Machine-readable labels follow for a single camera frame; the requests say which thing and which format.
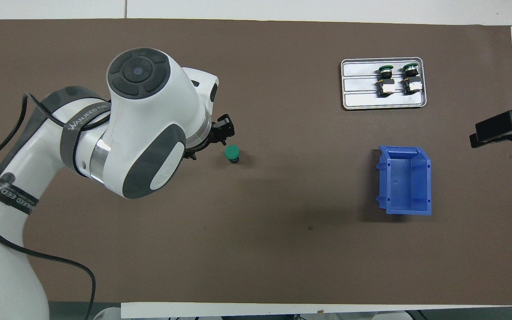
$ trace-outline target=green cap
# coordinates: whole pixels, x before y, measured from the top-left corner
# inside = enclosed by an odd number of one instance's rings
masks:
[[[404,69],[409,67],[416,67],[418,65],[418,62],[412,62],[404,65]]]
[[[228,160],[237,160],[240,158],[240,149],[235,144],[231,144],[230,146],[226,147],[224,154]]]
[[[383,65],[382,67],[378,68],[378,71],[383,71],[383,70],[392,70],[394,68],[394,65]]]

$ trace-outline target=silver tray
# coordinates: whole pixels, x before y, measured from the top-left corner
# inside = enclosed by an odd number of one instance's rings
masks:
[[[422,90],[412,95],[404,93],[402,79],[408,63],[418,63]],[[376,93],[378,68],[391,64],[395,90],[388,97],[379,97]],[[426,104],[426,83],[424,63],[419,57],[391,57],[378,59],[345,59],[341,62],[341,88],[343,89],[343,107],[347,110],[420,108]]]

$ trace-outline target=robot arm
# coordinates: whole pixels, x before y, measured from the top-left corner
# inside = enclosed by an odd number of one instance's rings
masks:
[[[211,120],[217,77],[183,69],[161,51],[122,53],[107,79],[111,103],[82,87],[45,97],[48,111],[34,112],[2,160],[0,235],[6,240],[22,247],[29,213],[63,166],[120,196],[140,198],[163,187],[183,158],[195,159],[195,152],[234,134],[227,115]],[[0,319],[10,318],[46,320],[48,302],[26,255],[0,243]]]

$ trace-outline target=blue bin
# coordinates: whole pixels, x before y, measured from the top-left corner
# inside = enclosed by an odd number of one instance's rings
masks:
[[[380,208],[392,215],[432,214],[432,167],[418,147],[380,146]]]

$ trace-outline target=brown mat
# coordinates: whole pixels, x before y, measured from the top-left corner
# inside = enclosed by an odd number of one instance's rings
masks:
[[[24,91],[108,97],[118,53],[149,46],[214,73],[236,126],[163,191],[124,200],[62,170],[27,247],[77,260],[99,301],[512,304],[512,143],[471,149],[512,108],[509,27],[227,20],[0,21],[0,140]],[[340,63],[419,56],[428,104],[344,111]],[[380,144],[433,163],[433,215],[378,208]],[[32,259],[49,300],[87,300],[87,276]]]

